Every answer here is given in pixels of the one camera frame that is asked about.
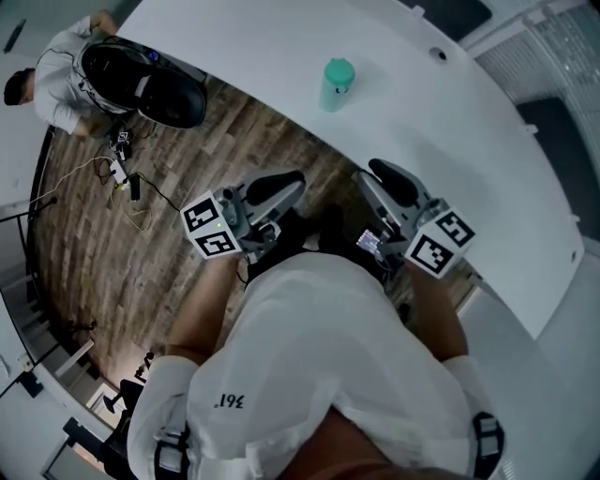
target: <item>green water bottle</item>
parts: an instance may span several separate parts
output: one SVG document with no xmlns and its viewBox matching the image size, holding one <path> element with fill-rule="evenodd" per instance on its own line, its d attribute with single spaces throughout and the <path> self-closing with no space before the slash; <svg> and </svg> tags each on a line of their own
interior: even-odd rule
<svg viewBox="0 0 600 480">
<path fill-rule="evenodd" d="M 332 58 L 322 77 L 319 106 L 326 112 L 336 112 L 342 108 L 355 77 L 353 64 L 344 58 Z"/>
</svg>

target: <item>wooden floor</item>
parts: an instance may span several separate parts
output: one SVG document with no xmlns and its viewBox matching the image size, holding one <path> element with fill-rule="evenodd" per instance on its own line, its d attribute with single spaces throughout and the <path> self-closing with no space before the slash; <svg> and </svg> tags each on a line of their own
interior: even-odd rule
<svg viewBox="0 0 600 480">
<path fill-rule="evenodd" d="M 292 121 L 228 84 L 207 83 L 208 111 L 200 127 L 174 130 L 140 117 L 131 125 L 147 139 L 133 145 L 129 173 L 143 173 L 177 206 L 209 188 L 235 185 L 248 172 L 273 166 L 301 170 L 307 193 L 299 206 L 305 216 L 317 215 L 328 203 L 342 205 L 349 238 L 372 221 L 368 206 L 351 181 L 355 167 L 329 146 Z M 112 153 L 100 141 L 82 141 L 57 133 L 42 179 L 41 191 L 53 188 L 73 168 L 95 155 Z M 55 322 L 96 322 L 92 360 L 118 384 L 131 378 L 146 352 L 162 345 L 179 305 L 202 261 L 185 237 L 180 217 L 156 192 L 142 183 L 142 200 L 132 206 L 128 192 L 102 186 L 89 166 L 69 177 L 56 192 L 57 205 L 34 223 L 38 270 Z M 149 210 L 152 223 L 139 232 L 123 214 Z M 134 219 L 150 220 L 146 214 Z M 240 270 L 243 277 L 246 273 Z M 460 303 L 471 289 L 469 269 L 462 265 L 450 276 L 453 299 Z M 226 326 L 231 328 L 243 284 L 230 299 Z M 411 301 L 405 278 L 388 286 L 392 301 Z"/>
</svg>

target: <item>small screen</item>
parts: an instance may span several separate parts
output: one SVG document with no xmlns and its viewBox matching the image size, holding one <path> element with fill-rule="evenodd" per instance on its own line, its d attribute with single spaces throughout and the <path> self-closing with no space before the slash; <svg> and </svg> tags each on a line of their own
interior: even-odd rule
<svg viewBox="0 0 600 480">
<path fill-rule="evenodd" d="M 358 238 L 356 245 L 373 255 L 373 257 L 375 257 L 379 262 L 383 262 L 382 254 L 377 249 L 377 246 L 379 245 L 379 237 L 371 230 L 365 229 L 365 231 Z"/>
</svg>

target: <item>white shirt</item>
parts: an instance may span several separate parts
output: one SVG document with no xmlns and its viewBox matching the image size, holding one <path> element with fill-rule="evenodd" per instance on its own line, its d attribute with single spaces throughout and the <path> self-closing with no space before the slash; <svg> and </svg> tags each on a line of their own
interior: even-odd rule
<svg viewBox="0 0 600 480">
<path fill-rule="evenodd" d="M 83 92 L 82 77 L 73 63 L 92 36 L 87 16 L 54 37 L 36 66 L 34 103 L 37 115 L 55 127 L 73 133 L 79 119 L 98 112 Z"/>
<path fill-rule="evenodd" d="M 472 359 L 439 363 L 367 271 L 304 253 L 250 283 L 227 343 L 204 365 L 153 364 L 129 464 L 154 478 L 154 435 L 175 414 L 190 430 L 188 478 L 276 478 L 332 406 L 397 465 L 462 474 L 473 468 L 473 417 L 491 413 Z"/>
</svg>

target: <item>man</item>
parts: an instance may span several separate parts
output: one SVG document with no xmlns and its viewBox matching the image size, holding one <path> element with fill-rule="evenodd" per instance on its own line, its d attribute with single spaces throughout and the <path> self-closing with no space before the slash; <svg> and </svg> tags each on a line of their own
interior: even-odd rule
<svg viewBox="0 0 600 480">
<path fill-rule="evenodd" d="M 88 137 L 106 130 L 110 119 L 80 88 L 82 77 L 73 64 L 96 31 L 113 36 L 117 30 L 110 13 L 102 10 L 59 33 L 35 68 L 10 77 L 4 90 L 5 103 L 23 105 L 33 100 L 42 120 L 69 134 Z"/>
<path fill-rule="evenodd" d="M 413 334 L 370 269 L 348 260 L 347 246 L 336 255 L 335 234 L 323 233 L 319 245 L 329 253 L 282 255 L 280 243 L 251 265 L 237 322 L 218 352 L 239 259 L 205 264 L 133 414 L 127 450 L 137 478 L 492 474 L 503 431 L 488 414 L 443 282 L 406 264 Z"/>
</svg>

